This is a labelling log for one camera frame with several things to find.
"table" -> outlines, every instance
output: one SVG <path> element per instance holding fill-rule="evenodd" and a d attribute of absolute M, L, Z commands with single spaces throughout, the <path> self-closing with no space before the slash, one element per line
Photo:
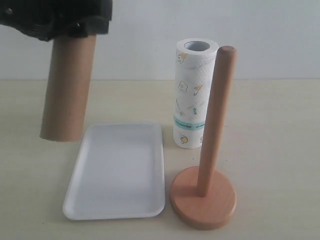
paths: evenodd
<path fill-rule="evenodd" d="M 238 204 L 213 231 L 188 227 L 169 202 L 173 178 L 200 158 L 173 141 L 173 84 L 92 81 L 85 128 L 161 124 L 167 202 L 153 218 L 74 222 L 62 204 L 81 141 L 39 138 L 46 81 L 0 81 L 0 239 L 320 239 L 320 81 L 233 82 L 217 169 Z"/>

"white background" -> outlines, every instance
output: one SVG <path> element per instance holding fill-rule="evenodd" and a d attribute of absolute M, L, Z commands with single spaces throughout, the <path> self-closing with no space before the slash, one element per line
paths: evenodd
<path fill-rule="evenodd" d="M 238 49 L 237 79 L 320 77 L 319 0 L 114 0 L 93 79 L 172 80 L 176 43 Z M 52 42 L 0 27 L 0 79 L 46 79 Z"/>

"paper towel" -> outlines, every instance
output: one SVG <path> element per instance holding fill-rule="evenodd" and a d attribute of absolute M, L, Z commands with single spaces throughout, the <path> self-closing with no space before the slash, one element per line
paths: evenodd
<path fill-rule="evenodd" d="M 182 148 L 202 145 L 218 44 L 188 38 L 176 46 L 173 140 Z"/>

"white plastic tray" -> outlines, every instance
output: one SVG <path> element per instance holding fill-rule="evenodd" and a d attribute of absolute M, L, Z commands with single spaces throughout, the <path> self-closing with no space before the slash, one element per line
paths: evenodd
<path fill-rule="evenodd" d="M 165 206 L 161 126 L 99 124 L 84 134 L 63 203 L 71 220 L 154 217 Z"/>

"wooden base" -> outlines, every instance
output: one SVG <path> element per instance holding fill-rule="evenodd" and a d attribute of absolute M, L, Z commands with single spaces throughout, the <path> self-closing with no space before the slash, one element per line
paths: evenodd
<path fill-rule="evenodd" d="M 196 194 L 199 167 L 189 167 L 173 180 L 170 200 L 181 220 L 199 230 L 213 230 L 225 225 L 233 215 L 237 196 L 226 176 L 214 171 L 205 197 Z"/>

